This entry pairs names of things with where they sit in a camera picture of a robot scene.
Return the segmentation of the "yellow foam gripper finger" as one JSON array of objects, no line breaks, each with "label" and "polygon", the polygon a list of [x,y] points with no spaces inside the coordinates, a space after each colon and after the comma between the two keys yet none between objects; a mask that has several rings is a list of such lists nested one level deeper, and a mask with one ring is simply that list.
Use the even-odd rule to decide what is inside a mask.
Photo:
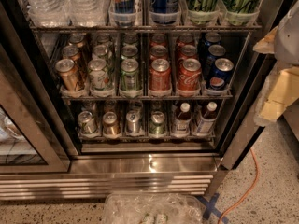
[{"label": "yellow foam gripper finger", "polygon": [[278,27],[274,27],[264,38],[262,38],[253,46],[253,50],[261,54],[273,54],[277,30]]},{"label": "yellow foam gripper finger", "polygon": [[265,127],[276,122],[299,99],[299,67],[293,66],[269,76],[258,98],[254,123]]}]

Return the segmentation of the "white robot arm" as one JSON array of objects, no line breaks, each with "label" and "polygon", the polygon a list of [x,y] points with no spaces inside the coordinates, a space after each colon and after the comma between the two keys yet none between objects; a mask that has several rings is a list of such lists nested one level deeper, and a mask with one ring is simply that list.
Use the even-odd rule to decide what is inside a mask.
[{"label": "white robot arm", "polygon": [[253,50],[273,54],[276,59],[258,96],[253,118],[256,125],[265,127],[299,99],[299,1]]}]

